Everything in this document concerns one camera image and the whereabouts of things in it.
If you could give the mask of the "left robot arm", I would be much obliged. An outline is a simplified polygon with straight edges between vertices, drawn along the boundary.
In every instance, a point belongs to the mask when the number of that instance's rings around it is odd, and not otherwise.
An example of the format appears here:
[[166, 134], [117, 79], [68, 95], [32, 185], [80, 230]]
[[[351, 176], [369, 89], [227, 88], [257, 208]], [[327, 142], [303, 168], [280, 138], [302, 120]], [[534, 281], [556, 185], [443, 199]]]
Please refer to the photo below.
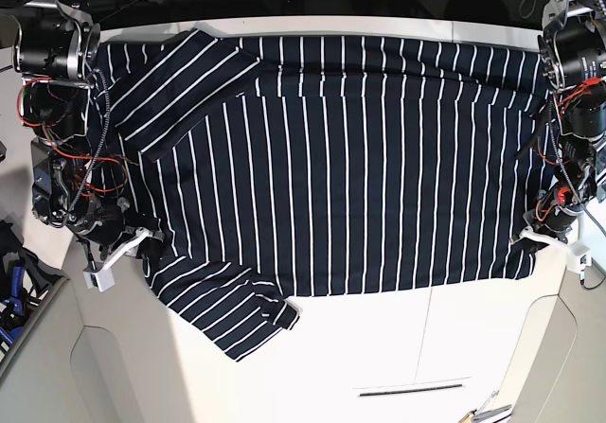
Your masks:
[[548, 0], [538, 38], [549, 95], [531, 138], [520, 153], [536, 148], [545, 132], [554, 151], [544, 156], [555, 181], [525, 212], [525, 227], [511, 240], [565, 251], [568, 271], [582, 274], [592, 263], [581, 240], [567, 241], [588, 204], [605, 199], [605, 0]]

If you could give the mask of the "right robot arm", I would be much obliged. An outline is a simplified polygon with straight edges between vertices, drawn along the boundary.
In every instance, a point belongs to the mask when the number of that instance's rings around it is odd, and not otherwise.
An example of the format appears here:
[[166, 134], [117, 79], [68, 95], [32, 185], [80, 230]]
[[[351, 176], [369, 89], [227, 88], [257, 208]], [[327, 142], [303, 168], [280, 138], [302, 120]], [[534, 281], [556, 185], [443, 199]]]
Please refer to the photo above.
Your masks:
[[133, 255], [156, 263], [164, 236], [124, 191], [128, 159], [110, 145], [109, 80], [97, 63], [100, 25], [66, 0], [1, 0], [16, 19], [16, 111], [31, 143], [32, 213], [99, 247], [103, 266]]

